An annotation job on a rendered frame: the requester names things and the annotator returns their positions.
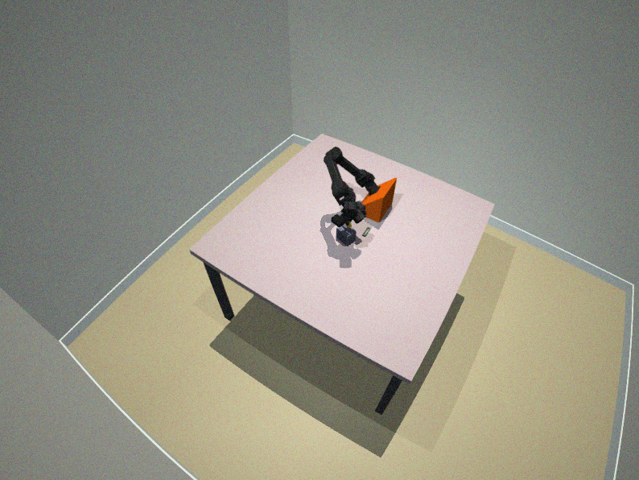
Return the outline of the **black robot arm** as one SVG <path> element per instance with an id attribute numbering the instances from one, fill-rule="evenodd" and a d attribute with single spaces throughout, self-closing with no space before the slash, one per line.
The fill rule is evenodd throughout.
<path id="1" fill-rule="evenodd" d="M 330 177 L 332 179 L 332 194 L 336 198 L 339 205 L 344 205 L 345 215 L 348 218 L 352 218 L 357 224 L 366 217 L 366 209 L 358 209 L 356 203 L 356 194 L 353 188 L 350 188 L 347 183 L 342 180 L 339 168 L 337 164 L 343 167 L 347 172 L 355 177 L 356 183 L 361 187 L 365 187 L 369 193 L 369 196 L 376 193 L 381 186 L 377 186 L 375 183 L 375 177 L 373 174 L 366 170 L 361 170 L 350 163 L 345 157 L 339 147 L 334 147 L 330 151 L 326 152 L 324 157 L 324 163 L 328 167 Z M 341 197 L 343 199 L 340 200 Z"/>

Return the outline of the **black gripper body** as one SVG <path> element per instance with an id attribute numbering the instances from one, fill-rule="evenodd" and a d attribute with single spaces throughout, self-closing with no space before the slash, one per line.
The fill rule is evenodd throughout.
<path id="1" fill-rule="evenodd" d="M 366 209 L 365 205 L 363 203 L 361 203 L 360 201 L 356 201 L 358 209 Z M 336 226 L 341 227 L 342 225 L 344 225 L 345 221 L 348 221 L 350 218 L 346 217 L 345 215 L 345 210 L 344 208 L 341 210 L 341 212 L 343 212 L 341 215 L 336 214 L 335 216 L 332 217 L 332 223 L 334 223 Z"/>

